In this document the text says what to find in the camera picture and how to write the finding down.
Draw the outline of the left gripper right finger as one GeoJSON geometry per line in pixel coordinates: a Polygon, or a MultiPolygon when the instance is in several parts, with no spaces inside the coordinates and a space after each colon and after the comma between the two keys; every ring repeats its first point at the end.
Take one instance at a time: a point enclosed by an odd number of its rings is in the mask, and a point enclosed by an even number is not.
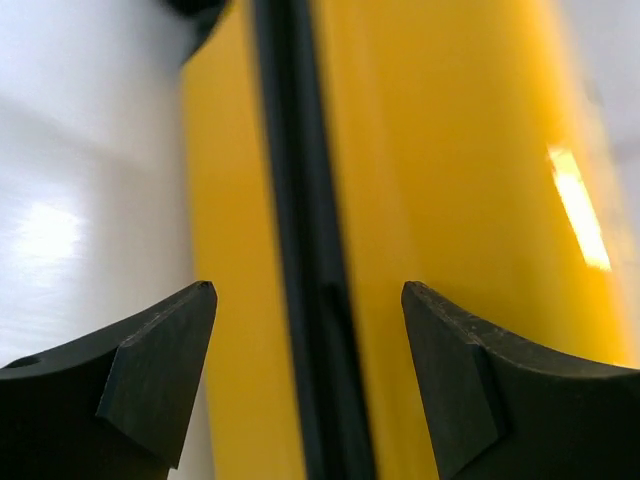
{"type": "Polygon", "coordinates": [[[638,477],[637,370],[534,343],[420,282],[401,303],[440,478],[638,477]]]}

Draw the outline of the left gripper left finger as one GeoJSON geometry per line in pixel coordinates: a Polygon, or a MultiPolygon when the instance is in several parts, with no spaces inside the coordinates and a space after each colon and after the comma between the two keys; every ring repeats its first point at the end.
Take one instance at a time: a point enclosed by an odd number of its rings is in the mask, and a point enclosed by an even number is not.
{"type": "Polygon", "coordinates": [[[217,306],[198,281],[1,369],[4,479],[165,479],[178,467],[217,306]]]}

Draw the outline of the yellow hard-shell suitcase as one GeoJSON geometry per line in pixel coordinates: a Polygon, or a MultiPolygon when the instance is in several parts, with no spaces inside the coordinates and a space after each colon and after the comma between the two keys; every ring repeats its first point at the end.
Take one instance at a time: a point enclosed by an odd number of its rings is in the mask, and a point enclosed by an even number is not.
{"type": "Polygon", "coordinates": [[[221,479],[442,479],[420,282],[639,373],[635,242],[555,1],[178,1],[221,479]]]}

